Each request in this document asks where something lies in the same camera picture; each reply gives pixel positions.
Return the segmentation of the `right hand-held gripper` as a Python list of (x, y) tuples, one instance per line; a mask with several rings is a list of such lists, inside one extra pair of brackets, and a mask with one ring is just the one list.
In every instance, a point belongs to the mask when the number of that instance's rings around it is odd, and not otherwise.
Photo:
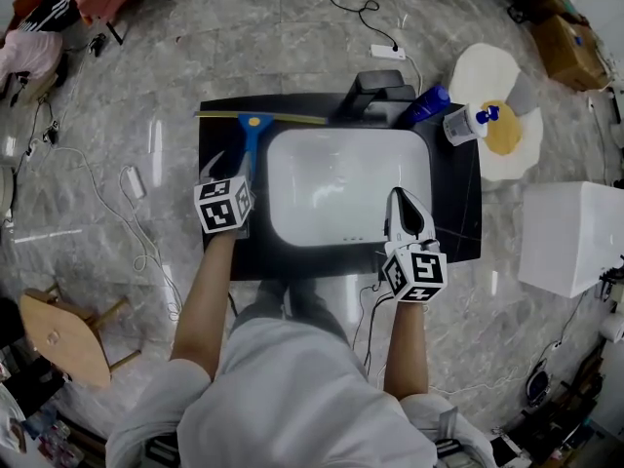
[(432, 216), (402, 187), (386, 201), (383, 279), (399, 302), (428, 303), (448, 285), (447, 256), (440, 251)]

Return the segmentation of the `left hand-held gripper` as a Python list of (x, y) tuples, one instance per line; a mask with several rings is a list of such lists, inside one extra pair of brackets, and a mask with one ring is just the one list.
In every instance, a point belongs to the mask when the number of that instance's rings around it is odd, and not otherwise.
[(224, 154), (218, 152), (201, 170), (199, 183), (194, 187), (194, 206), (199, 217), (203, 238), (234, 231), (238, 240), (249, 238), (248, 217), (254, 207), (254, 195), (248, 178), (254, 177), (254, 155), (245, 152), (238, 175), (214, 179), (211, 171)]

